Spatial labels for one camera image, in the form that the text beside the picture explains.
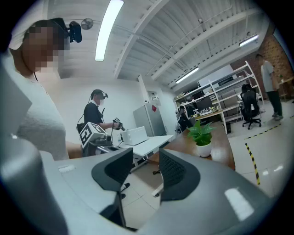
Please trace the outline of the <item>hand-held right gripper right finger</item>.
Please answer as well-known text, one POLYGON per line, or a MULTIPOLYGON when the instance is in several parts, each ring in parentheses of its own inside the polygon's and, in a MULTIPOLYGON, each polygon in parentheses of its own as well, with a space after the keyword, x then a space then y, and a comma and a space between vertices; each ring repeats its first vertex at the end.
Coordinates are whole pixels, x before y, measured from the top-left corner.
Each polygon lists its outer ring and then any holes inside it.
POLYGON ((163 191, 139 235, 248 235, 275 200, 234 170, 211 160, 161 149, 163 191))

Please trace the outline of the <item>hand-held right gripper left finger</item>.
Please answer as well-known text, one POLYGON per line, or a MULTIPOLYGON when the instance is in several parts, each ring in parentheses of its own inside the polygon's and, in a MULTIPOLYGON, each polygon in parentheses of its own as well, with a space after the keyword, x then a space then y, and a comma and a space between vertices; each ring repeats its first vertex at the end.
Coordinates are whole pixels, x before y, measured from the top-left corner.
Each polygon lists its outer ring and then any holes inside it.
POLYGON ((132 164, 132 148, 55 162, 70 189, 99 214, 115 206, 132 164))

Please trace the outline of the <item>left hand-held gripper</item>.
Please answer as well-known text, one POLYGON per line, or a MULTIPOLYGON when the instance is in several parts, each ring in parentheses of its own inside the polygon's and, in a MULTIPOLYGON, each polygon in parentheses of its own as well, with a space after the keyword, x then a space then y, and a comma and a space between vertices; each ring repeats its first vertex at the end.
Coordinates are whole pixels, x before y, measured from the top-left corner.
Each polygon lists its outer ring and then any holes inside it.
POLYGON ((79 133, 83 157, 110 153, 119 148, 113 145, 112 136, 98 124, 88 122, 79 133))

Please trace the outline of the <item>green plant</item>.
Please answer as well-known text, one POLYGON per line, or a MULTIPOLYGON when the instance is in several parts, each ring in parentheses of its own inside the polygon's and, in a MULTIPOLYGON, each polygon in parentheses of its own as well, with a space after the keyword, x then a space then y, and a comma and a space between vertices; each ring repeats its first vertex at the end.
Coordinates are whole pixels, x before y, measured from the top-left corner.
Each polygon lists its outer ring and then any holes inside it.
POLYGON ((201 125, 200 120, 197 120, 194 126, 188 128, 188 137, 196 143, 197 151, 200 157, 208 157, 212 151, 212 132, 216 127, 211 126, 211 123, 201 125))

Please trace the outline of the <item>white open box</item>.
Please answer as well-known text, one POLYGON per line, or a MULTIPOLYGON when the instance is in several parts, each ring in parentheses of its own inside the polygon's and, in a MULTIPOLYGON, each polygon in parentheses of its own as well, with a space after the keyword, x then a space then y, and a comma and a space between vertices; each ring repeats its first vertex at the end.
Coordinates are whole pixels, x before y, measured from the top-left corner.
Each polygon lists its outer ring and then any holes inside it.
POLYGON ((145 127, 138 127, 131 130, 126 130, 120 133, 121 140, 131 146, 135 146, 137 144, 140 144, 146 140, 148 140, 148 136, 145 130, 145 127))

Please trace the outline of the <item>person's grey shirt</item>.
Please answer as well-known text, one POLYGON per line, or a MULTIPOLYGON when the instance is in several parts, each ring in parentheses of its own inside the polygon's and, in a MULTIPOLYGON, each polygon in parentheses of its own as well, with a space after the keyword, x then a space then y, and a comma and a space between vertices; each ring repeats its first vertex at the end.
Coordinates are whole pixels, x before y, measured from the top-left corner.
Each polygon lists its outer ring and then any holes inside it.
POLYGON ((69 159, 65 127, 50 96, 37 81, 21 75, 14 81, 32 102, 17 135, 34 144, 38 150, 51 153, 56 161, 69 159))

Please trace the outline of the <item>white desk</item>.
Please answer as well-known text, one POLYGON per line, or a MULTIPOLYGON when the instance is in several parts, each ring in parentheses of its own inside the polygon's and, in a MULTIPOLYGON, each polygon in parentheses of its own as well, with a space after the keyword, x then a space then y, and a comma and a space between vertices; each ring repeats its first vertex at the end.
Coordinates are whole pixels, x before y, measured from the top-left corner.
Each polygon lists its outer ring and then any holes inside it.
POLYGON ((133 168, 131 173, 138 168, 142 167, 148 162, 148 159, 156 152, 159 151, 159 148, 175 138, 175 135, 164 135, 164 136, 155 136, 148 137, 148 139, 140 144, 135 146, 127 145, 124 142, 121 142, 119 148, 133 148, 133 168))

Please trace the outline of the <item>chair draped with jackets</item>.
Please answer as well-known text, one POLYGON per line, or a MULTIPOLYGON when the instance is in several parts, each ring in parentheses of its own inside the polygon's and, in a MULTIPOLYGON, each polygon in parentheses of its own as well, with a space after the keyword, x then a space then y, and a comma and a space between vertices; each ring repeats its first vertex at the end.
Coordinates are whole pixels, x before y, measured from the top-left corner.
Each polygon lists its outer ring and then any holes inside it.
POLYGON ((180 125, 181 132, 193 126, 185 113, 184 106, 179 106, 178 111, 176 113, 176 118, 178 120, 178 124, 180 125))

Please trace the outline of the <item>wooden top work desk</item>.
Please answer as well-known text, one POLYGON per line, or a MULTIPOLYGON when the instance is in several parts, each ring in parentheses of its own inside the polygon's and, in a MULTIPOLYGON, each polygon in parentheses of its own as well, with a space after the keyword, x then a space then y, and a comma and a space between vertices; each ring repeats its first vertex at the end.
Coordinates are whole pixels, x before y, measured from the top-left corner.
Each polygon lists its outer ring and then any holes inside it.
POLYGON ((205 115, 199 115, 197 117, 195 117, 195 120, 200 120, 200 119, 203 119, 203 118, 209 118, 209 117, 212 117, 212 116, 215 116, 215 115, 220 115, 220 114, 223 114, 223 110, 219 110, 217 112, 211 112, 211 113, 208 113, 208 114, 205 114, 205 115))

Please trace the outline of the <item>yellow black floor tape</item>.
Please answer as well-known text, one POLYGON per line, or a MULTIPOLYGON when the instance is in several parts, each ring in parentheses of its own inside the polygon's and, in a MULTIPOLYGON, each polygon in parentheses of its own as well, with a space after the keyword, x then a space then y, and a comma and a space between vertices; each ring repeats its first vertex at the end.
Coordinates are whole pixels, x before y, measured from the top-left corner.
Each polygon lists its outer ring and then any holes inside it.
POLYGON ((275 167, 273 171, 278 172, 284 169, 281 163, 294 160, 294 115, 244 140, 256 183, 261 185, 261 178, 270 174, 270 168, 275 167))

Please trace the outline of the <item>black computer monitor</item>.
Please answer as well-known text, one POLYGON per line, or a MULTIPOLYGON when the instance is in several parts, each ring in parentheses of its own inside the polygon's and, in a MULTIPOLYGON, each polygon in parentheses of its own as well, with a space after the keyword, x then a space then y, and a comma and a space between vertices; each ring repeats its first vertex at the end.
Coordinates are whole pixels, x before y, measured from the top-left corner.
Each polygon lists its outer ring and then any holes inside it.
POLYGON ((212 101, 209 96, 206 96, 196 102, 197 110, 200 112, 204 109, 212 107, 212 101))

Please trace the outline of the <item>black office chair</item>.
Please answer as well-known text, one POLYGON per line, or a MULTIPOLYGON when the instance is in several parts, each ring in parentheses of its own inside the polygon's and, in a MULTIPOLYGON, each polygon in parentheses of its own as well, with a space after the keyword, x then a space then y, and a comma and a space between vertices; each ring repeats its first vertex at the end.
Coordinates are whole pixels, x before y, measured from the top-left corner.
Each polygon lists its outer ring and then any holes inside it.
POLYGON ((250 127, 253 123, 256 123, 261 127, 261 118, 257 118, 260 115, 260 107, 258 105, 256 91, 253 88, 250 88, 246 91, 241 92, 241 98, 243 101, 243 107, 241 108, 241 113, 244 118, 244 127, 248 124, 247 128, 250 130, 250 127))

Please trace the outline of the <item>white shelf rack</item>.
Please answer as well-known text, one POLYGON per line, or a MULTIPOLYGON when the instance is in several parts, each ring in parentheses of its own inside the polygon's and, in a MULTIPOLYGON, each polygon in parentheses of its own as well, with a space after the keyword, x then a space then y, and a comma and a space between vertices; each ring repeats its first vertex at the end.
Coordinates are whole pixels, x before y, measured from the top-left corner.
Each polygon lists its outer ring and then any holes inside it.
POLYGON ((228 133, 228 124, 232 121, 243 120, 241 93, 243 85, 250 85, 257 93, 256 99, 264 103, 258 80, 248 62, 232 73, 214 81, 208 81, 209 96, 212 104, 217 105, 220 117, 228 133))

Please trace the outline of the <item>long ceiling light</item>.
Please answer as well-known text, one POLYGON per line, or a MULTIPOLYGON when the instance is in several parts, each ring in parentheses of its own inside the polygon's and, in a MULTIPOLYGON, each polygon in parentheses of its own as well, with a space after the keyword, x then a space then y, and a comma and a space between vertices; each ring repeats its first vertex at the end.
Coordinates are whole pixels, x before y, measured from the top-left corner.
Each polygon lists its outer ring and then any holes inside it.
POLYGON ((239 47, 244 47, 250 43, 256 43, 259 39, 259 35, 254 35, 244 41, 242 41, 241 43, 239 43, 239 47))
POLYGON ((194 73, 196 73, 199 70, 199 67, 195 67, 191 70, 189 70, 188 72, 186 72, 185 74, 181 75, 176 81, 176 84, 181 83, 183 80, 185 80, 186 78, 192 76, 194 73))
POLYGON ((96 43, 95 61, 97 62, 104 61, 111 30, 123 5, 123 0, 110 0, 107 6, 96 43))

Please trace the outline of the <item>wall fan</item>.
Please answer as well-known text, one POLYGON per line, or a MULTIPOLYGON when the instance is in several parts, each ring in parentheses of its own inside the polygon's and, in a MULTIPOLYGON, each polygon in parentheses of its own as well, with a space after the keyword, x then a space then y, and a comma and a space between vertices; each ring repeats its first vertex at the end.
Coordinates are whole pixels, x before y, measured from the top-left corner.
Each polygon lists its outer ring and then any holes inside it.
POLYGON ((91 18, 85 18, 82 20, 80 25, 83 30, 89 30, 93 27, 94 22, 91 18))

